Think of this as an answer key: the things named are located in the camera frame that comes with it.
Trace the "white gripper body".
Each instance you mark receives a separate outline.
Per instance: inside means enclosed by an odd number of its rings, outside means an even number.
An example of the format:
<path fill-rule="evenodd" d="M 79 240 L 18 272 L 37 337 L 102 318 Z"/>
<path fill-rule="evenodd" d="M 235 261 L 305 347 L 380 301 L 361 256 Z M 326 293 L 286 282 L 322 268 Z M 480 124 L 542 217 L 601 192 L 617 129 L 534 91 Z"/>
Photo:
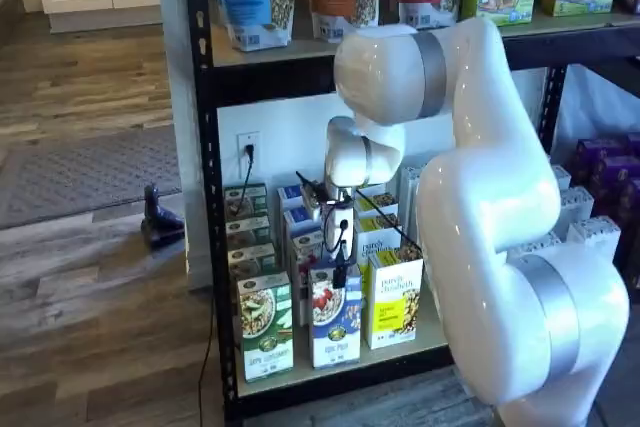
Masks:
<path fill-rule="evenodd" d="M 322 252 L 336 261 L 342 256 L 345 263 L 354 263 L 354 202 L 330 200 L 322 204 Z"/>

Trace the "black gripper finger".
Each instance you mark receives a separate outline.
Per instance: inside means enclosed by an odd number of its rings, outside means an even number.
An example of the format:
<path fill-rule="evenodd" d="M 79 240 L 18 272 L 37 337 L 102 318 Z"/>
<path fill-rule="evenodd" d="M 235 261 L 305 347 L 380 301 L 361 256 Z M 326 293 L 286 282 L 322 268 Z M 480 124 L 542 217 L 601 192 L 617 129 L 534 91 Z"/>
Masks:
<path fill-rule="evenodd" d="M 334 289 L 344 288 L 346 285 L 347 272 L 349 270 L 349 256 L 347 246 L 340 245 L 335 257 L 332 286 Z"/>

